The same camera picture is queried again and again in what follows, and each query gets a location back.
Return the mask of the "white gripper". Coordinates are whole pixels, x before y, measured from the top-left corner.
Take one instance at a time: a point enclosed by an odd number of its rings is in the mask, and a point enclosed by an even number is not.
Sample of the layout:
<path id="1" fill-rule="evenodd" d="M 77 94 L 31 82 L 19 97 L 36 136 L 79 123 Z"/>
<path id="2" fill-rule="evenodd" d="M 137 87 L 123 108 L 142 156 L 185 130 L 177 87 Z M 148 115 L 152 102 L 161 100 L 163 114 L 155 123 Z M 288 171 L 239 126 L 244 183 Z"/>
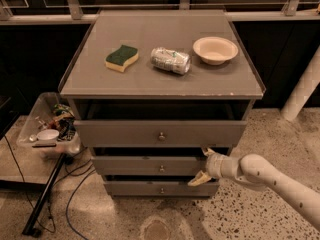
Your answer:
<path id="1" fill-rule="evenodd" d="M 235 179 L 239 171 L 239 159 L 216 153 L 211 148 L 202 148 L 202 153 L 208 157 L 206 160 L 206 172 L 200 170 L 195 177 L 188 182 L 191 187 L 196 187 L 214 179 Z"/>

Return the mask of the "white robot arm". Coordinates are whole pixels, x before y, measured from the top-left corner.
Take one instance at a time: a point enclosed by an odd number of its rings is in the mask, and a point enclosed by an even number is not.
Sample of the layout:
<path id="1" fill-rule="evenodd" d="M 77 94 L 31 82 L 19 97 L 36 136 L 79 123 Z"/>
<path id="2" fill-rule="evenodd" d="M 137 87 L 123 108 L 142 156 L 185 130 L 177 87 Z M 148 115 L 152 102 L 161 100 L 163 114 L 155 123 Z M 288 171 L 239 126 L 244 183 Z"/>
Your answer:
<path id="1" fill-rule="evenodd" d="M 266 187 L 286 201 L 314 228 L 320 231 L 320 194 L 276 169 L 265 158 L 247 154 L 241 158 L 222 155 L 203 148 L 206 156 L 205 170 L 200 170 L 188 182 L 195 187 L 211 179 L 226 178 L 252 190 Z"/>

